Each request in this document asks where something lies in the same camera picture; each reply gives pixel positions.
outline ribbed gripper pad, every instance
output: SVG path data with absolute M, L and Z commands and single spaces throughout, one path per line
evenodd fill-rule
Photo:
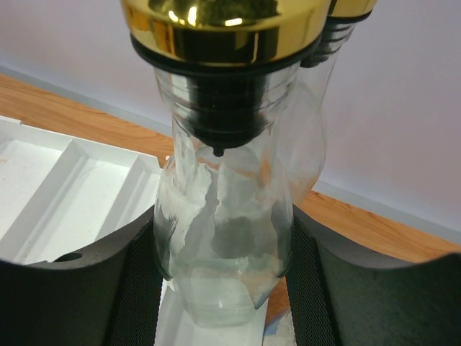
M 315 239 L 295 220 L 288 295 L 297 346 L 340 345 Z
M 153 346 L 162 276 L 154 258 L 153 224 L 131 241 L 106 346 Z

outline white tray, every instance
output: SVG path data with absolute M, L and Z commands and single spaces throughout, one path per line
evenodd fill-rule
M 155 201 L 155 156 L 0 117 L 0 258 L 53 261 L 136 219 Z M 267 303 L 248 325 L 200 329 L 164 285 L 156 346 L 261 346 Z

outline wooden table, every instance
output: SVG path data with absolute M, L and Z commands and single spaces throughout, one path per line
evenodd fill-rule
M 0 115 L 25 124 L 155 155 L 173 152 L 172 139 L 69 99 L 0 75 Z M 301 209 L 334 231 L 383 254 L 422 262 L 461 247 L 333 198 L 311 192 Z M 269 298 L 267 319 L 289 306 L 283 280 Z

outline black rubber seal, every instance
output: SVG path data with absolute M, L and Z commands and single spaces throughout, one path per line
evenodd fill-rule
M 306 58 L 317 48 L 320 41 L 321 35 L 319 35 L 309 46 L 299 52 L 270 63 L 261 63 L 243 67 L 214 67 L 203 66 L 196 63 L 186 63 L 167 58 L 166 56 L 153 52 L 131 35 L 131 43 L 133 44 L 136 53 L 152 66 L 180 76 L 213 79 L 230 77 L 242 78 L 270 74 Z
M 365 13 L 362 16 L 351 17 L 351 18 L 347 18 L 347 17 L 327 17 L 326 21 L 327 21 L 327 23 L 330 22 L 331 24 L 355 24 L 355 23 L 363 22 L 364 20 L 366 20 L 366 18 L 368 18 L 371 15 L 371 13 L 372 13 L 372 11 L 370 11 L 368 13 Z

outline gold cap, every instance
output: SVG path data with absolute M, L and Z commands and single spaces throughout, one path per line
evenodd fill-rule
M 320 35 L 331 0 L 121 0 L 132 36 L 167 58 L 247 66 L 286 58 Z
M 373 10 L 377 0 L 332 0 L 329 17 L 355 18 Z

